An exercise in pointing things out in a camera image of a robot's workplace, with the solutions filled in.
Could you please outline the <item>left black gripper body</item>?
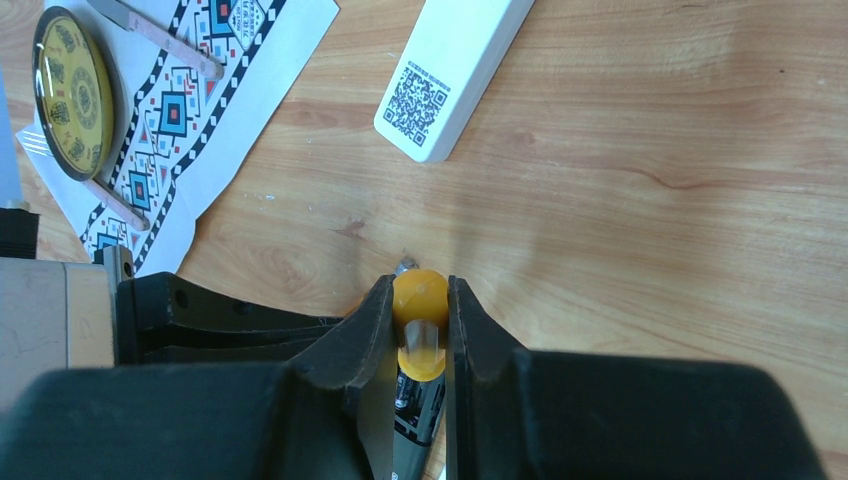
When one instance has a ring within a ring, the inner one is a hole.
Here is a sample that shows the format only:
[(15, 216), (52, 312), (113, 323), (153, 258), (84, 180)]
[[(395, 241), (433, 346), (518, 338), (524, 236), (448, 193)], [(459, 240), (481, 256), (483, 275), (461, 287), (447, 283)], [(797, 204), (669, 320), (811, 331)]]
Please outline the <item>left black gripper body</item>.
[(169, 272), (137, 278), (122, 246), (97, 250), (94, 262), (109, 278), (117, 365), (284, 362), (342, 321), (239, 300)]

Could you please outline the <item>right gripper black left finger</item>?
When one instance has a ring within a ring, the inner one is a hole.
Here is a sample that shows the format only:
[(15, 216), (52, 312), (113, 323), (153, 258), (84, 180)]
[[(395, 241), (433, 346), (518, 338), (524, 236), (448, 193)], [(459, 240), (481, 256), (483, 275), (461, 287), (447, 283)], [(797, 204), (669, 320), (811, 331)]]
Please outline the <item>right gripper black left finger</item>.
[(281, 361), (45, 373), (1, 425), (5, 479), (387, 479), (391, 276)]

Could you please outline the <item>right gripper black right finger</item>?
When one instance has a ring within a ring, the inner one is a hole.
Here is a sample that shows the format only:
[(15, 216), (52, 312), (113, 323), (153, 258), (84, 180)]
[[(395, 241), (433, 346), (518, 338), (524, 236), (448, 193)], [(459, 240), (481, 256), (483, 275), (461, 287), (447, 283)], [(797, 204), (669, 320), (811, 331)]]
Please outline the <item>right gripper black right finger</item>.
[(540, 351), (449, 280), (451, 479), (822, 479), (790, 398), (744, 364)]

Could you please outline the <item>yellow handled screwdriver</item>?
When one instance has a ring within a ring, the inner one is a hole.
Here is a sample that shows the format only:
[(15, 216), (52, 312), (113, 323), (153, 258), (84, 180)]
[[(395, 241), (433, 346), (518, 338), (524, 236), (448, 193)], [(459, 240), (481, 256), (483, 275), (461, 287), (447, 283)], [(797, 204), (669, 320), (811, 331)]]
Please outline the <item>yellow handled screwdriver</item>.
[(421, 479), (443, 415), (447, 279), (403, 258), (395, 270), (392, 315), (399, 337), (392, 477)]

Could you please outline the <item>white slim remote control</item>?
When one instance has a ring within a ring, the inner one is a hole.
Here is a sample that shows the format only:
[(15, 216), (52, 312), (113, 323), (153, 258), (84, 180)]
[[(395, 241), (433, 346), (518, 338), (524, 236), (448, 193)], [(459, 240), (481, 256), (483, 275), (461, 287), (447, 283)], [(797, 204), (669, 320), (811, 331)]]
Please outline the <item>white slim remote control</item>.
[(533, 4), (425, 1), (377, 108), (375, 130), (417, 163), (446, 160)]

